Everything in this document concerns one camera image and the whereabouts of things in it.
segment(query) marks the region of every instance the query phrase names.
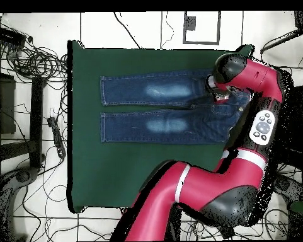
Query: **metal stand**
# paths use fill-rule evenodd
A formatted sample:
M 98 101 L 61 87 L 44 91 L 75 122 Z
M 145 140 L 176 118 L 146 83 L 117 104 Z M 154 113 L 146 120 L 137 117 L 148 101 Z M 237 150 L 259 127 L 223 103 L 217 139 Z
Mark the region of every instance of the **metal stand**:
M 0 176 L 0 241 L 26 241 L 17 238 L 13 231 L 13 204 L 19 189 L 37 178 L 44 160 L 42 156 L 42 110 L 45 80 L 34 77 L 31 86 L 30 141 L 0 146 L 0 161 L 29 153 L 30 166 Z

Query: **circular button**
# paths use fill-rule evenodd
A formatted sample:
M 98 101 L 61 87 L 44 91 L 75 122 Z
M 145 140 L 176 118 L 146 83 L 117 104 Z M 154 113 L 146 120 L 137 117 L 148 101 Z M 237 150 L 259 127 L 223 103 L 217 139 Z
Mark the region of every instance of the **circular button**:
M 266 122 L 259 122 L 255 128 L 262 134 L 267 134 L 270 131 L 270 126 Z

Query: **control button panel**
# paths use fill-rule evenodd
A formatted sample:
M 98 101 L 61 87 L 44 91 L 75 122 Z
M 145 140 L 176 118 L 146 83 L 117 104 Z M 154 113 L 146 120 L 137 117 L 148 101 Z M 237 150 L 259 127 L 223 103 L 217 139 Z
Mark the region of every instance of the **control button panel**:
M 269 110 L 262 110 L 258 112 L 254 118 L 249 137 L 258 145 L 267 145 L 274 125 L 274 114 Z

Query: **jeans leg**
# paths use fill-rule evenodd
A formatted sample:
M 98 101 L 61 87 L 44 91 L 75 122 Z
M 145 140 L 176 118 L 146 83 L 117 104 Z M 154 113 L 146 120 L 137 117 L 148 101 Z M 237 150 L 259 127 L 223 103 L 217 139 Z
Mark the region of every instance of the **jeans leg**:
M 231 104 L 202 104 L 189 110 L 102 113 L 101 142 L 186 145 L 226 142 L 230 128 L 242 113 L 240 107 L 245 105 L 232 101 Z
M 108 105 L 166 105 L 189 107 L 195 98 L 212 96 L 205 90 L 211 69 L 157 72 L 130 76 L 101 76 L 101 101 Z

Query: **white stripe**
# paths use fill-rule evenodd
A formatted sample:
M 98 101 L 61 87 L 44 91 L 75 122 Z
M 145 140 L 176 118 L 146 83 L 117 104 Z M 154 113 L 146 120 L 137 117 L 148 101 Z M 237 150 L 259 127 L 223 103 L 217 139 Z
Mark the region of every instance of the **white stripe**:
M 176 193 L 174 194 L 175 202 L 179 202 L 180 192 L 181 192 L 181 189 L 183 188 L 184 180 L 185 180 L 189 170 L 190 170 L 190 165 L 188 164 L 188 165 L 186 165 L 184 171 L 182 172 L 182 174 L 179 178 L 179 182 L 176 187 Z
M 222 159 L 227 158 L 228 155 L 229 155 L 229 151 L 225 150 L 223 152 Z M 265 171 L 266 161 L 262 157 L 260 157 L 259 155 L 255 154 L 251 151 L 239 149 L 237 158 L 245 159 L 246 161 L 250 161 L 250 162 L 254 163 L 255 165 L 259 166 L 263 172 Z

